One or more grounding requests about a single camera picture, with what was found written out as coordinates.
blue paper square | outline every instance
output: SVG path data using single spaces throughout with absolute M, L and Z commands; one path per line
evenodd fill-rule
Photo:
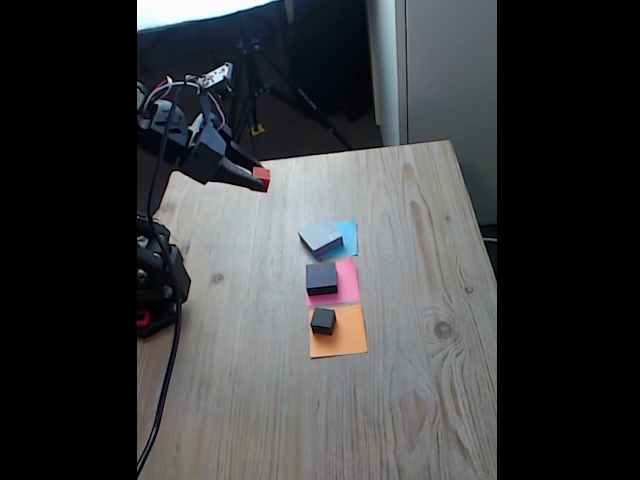
M 331 223 L 342 232 L 342 246 L 325 252 L 318 258 L 353 257 L 358 255 L 358 224 L 355 219 L 348 222 Z

orange paper square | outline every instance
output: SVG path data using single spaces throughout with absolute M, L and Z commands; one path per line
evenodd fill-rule
M 333 308 L 336 326 L 333 335 L 314 335 L 311 331 L 313 309 L 309 310 L 309 341 L 311 358 L 366 353 L 367 332 L 364 328 L 362 305 Z

wood knot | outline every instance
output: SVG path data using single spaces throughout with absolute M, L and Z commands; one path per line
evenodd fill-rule
M 433 331 L 438 338 L 449 338 L 449 335 L 451 335 L 451 325 L 449 325 L 447 322 L 438 322 L 436 323 Z

small black cube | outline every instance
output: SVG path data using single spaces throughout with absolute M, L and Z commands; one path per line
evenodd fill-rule
M 307 265 L 307 293 L 325 295 L 338 292 L 338 273 L 335 262 Z
M 326 308 L 316 308 L 311 317 L 311 330 L 313 333 L 333 335 L 336 326 L 336 312 Z

robotic arm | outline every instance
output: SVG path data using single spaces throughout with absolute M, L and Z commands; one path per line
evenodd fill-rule
M 202 112 L 187 126 L 182 109 L 176 106 L 163 161 L 202 184 L 221 182 L 266 192 L 267 187 L 262 180 L 241 168 L 251 171 L 261 165 L 232 140 L 231 129 L 225 123 L 216 100 L 216 97 L 225 98 L 231 93 L 232 71 L 233 65 L 225 63 L 209 73 L 186 80 L 186 86 L 197 90 Z M 171 81 L 156 87 L 150 94 L 144 85 L 137 84 L 138 146 L 154 156 L 159 154 L 172 106 L 162 97 L 173 85 L 180 83 Z M 212 105 L 217 106 L 217 114 L 212 111 Z
M 231 94 L 233 65 L 224 65 L 200 76 L 188 76 L 184 82 L 167 81 L 151 92 L 138 82 L 137 142 L 144 151 L 158 156 L 165 128 L 169 128 L 162 161 L 172 170 L 178 170 L 194 180 L 206 184 L 220 182 L 266 192 L 267 184 L 250 172 L 261 167 L 252 155 L 233 141 L 231 129 L 217 99 Z M 172 102 L 164 97 L 176 85 L 194 88 L 198 95 L 201 113 L 191 125 L 176 105 L 169 122 Z M 187 274 L 182 254 L 176 245 L 169 243 L 170 232 L 163 225 L 138 213 L 138 288 L 137 334 L 144 338 L 171 325 L 176 320 L 175 303 L 186 301 L 191 279 Z M 158 238 L 152 235 L 154 223 Z M 170 252 L 176 270 L 176 278 L 169 275 L 162 248 Z

